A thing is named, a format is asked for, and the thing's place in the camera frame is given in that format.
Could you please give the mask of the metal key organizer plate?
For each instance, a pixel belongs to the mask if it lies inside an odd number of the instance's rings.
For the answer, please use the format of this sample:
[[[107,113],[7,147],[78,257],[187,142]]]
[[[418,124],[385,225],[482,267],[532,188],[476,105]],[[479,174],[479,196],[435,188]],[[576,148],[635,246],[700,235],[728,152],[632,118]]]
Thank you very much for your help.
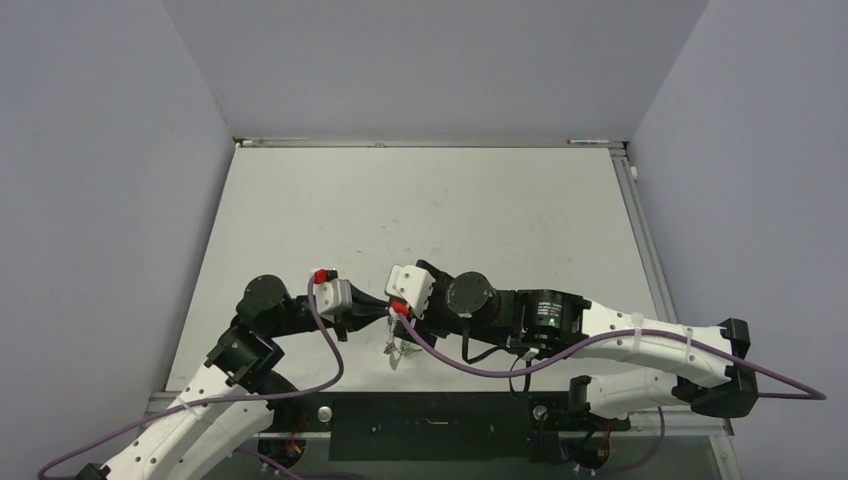
[[[392,371],[397,371],[401,361],[405,358],[423,351],[415,342],[403,340],[396,335],[397,324],[395,317],[389,316],[387,318],[387,339],[383,354],[388,357],[388,364]]]

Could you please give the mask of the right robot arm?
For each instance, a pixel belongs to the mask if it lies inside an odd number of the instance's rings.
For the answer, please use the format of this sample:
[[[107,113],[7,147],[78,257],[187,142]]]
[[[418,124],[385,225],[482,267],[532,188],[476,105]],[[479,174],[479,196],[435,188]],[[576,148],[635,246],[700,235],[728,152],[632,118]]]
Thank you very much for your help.
[[[565,414],[579,428],[665,406],[741,418],[759,398],[756,373],[742,363],[751,344],[743,320],[671,324],[558,290],[498,290],[479,272],[452,276],[423,260],[393,266],[385,293],[390,312],[407,321],[396,332],[429,347],[456,334],[515,356],[528,374],[567,358],[631,365],[570,379]]]

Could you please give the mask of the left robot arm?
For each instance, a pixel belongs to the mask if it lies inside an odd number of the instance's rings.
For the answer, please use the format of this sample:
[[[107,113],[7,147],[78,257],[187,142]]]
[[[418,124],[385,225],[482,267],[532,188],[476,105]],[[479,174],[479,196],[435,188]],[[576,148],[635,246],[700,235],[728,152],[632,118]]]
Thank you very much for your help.
[[[294,297],[277,276],[252,279],[236,305],[229,327],[172,403],[98,440],[103,445],[125,433],[138,436],[102,463],[82,467],[78,479],[197,479],[248,437],[267,427],[289,428],[297,401],[341,381],[345,362],[340,343],[383,318],[409,317],[417,307],[410,289],[391,276],[379,300],[338,277],[316,270],[306,294]],[[299,388],[277,372],[284,351],[278,339],[318,332],[336,370],[317,385]]]

